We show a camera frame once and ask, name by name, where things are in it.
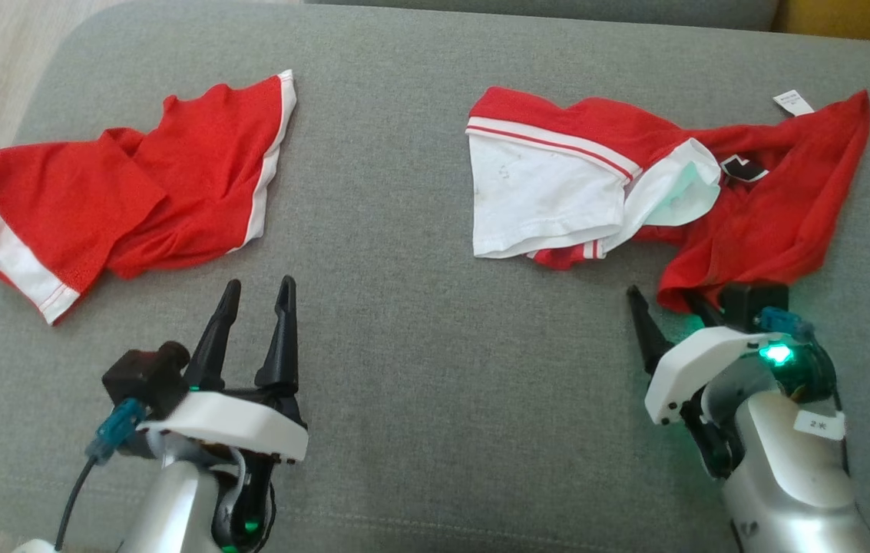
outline red and white shirt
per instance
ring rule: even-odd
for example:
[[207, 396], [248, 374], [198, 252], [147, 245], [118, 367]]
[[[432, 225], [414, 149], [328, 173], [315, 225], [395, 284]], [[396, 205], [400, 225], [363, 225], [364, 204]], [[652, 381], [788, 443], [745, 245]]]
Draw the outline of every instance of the red and white shirt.
[[[569, 269], [633, 235], [670, 242], [658, 300], [677, 311], [684, 290], [793, 283], [823, 263], [869, 130], [866, 91], [779, 125], [684, 130], [606, 98], [562, 109], [490, 88], [466, 128], [473, 250]], [[733, 161], [753, 178], [720, 186]]]
[[165, 98], [149, 133], [0, 150], [0, 279], [52, 324], [104, 270], [206, 263], [263, 234], [295, 106], [291, 71]]

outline couch cushion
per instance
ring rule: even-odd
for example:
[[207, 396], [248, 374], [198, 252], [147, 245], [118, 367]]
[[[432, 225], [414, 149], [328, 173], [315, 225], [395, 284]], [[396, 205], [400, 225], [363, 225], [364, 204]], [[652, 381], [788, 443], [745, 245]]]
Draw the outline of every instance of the couch cushion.
[[309, 0], [307, 3], [653, 22], [752, 31], [771, 28], [779, 6], [778, 0]]
[[[298, 283], [305, 462], [276, 472], [290, 551], [733, 550], [683, 428], [653, 425], [624, 291], [673, 250], [629, 243], [555, 273], [472, 256], [464, 128], [489, 85], [632, 102], [684, 127], [776, 123], [870, 88], [870, 42], [333, 6], [132, 3], [82, 25], [19, 143], [150, 129], [167, 94], [294, 69], [298, 106], [264, 238], [206, 266], [105, 277], [49, 329], [0, 283], [0, 528], [55, 534], [127, 349], [193, 346], [243, 281], [224, 375], [251, 382]], [[870, 141], [821, 272], [793, 291], [839, 361], [870, 522]], [[690, 319], [657, 314], [677, 336]], [[70, 539], [115, 547], [157, 466], [115, 458]]]

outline clothing tag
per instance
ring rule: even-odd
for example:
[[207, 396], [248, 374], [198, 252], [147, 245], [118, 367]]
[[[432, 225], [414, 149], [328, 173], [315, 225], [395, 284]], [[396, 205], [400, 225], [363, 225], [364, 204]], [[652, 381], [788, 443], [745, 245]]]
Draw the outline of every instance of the clothing tag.
[[793, 429], [821, 438], [841, 441], [845, 438], [845, 413], [838, 412], [837, 416], [822, 416], [800, 409], [800, 412], [796, 413]]
[[772, 99], [775, 99], [776, 104], [779, 104], [780, 108], [786, 109], [794, 117], [813, 113], [813, 108], [810, 107], [810, 104], [807, 104], [806, 100], [797, 91], [783, 92], [778, 97], [772, 97]]
[[757, 164], [754, 161], [748, 161], [741, 155], [734, 154], [727, 160], [722, 161], [722, 171], [725, 171], [731, 178], [739, 179], [742, 182], [755, 182], [758, 179], [769, 174], [765, 167]]

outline red stripe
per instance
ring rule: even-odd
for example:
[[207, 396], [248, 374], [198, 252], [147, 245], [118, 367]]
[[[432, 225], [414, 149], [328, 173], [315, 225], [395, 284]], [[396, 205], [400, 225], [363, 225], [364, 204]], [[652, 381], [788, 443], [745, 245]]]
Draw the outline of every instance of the red stripe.
[[490, 129], [487, 127], [478, 127], [476, 125], [469, 125], [466, 128], [472, 129], [475, 131], [483, 131], [485, 133], [492, 133], [495, 135], [502, 135], [505, 137], [517, 137], [520, 140], [536, 141], [537, 144], [546, 144], [546, 146], [561, 147], [561, 148], [564, 148], [565, 150], [577, 151], [579, 154], [585, 154], [585, 155], [588, 155], [588, 157], [595, 157], [596, 160], [602, 161], [603, 164], [610, 165], [610, 167], [612, 167], [613, 169], [616, 169], [616, 171], [621, 172], [622, 175], [624, 175], [626, 179], [632, 180], [632, 174], [629, 173], [629, 171], [626, 171], [622, 167], [618, 167], [618, 165], [613, 164], [613, 162], [606, 160], [606, 158], [602, 157], [602, 155], [596, 154], [593, 151], [585, 150], [585, 148], [582, 148], [582, 147], [568, 146], [568, 144], [558, 144], [558, 143], [555, 143], [555, 141], [546, 141], [546, 140], [541, 140], [541, 139], [535, 139], [535, 137], [518, 135], [516, 133], [508, 133], [506, 131], [498, 131], [498, 130]]

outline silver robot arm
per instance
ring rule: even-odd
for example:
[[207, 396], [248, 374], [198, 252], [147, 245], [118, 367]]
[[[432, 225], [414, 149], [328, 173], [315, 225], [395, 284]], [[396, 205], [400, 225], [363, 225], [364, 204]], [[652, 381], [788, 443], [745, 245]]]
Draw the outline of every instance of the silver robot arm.
[[295, 281], [281, 281], [255, 386], [225, 389], [220, 374], [239, 300], [240, 281], [231, 280], [191, 357], [181, 344], [165, 343], [154, 353], [128, 351], [104, 374], [115, 410], [87, 447], [55, 543], [32, 540], [15, 553], [62, 549], [80, 487], [115, 451], [161, 461], [119, 553], [257, 553], [265, 546], [277, 513], [272, 472], [301, 462], [309, 440], [295, 398]]
[[744, 456], [722, 486], [745, 553], [870, 553], [836, 441], [794, 428], [800, 407], [757, 392], [734, 417]]
[[[678, 344], [663, 337], [635, 286], [627, 296], [651, 376], [646, 410], [656, 424], [690, 431], [706, 472], [722, 481], [740, 552], [870, 553], [870, 528], [839, 456], [834, 364], [813, 325], [786, 311], [789, 290], [732, 284], [720, 294], [723, 314], [687, 295], [706, 328]], [[801, 409], [831, 396], [838, 418]], [[818, 420], [839, 435], [806, 424]]]

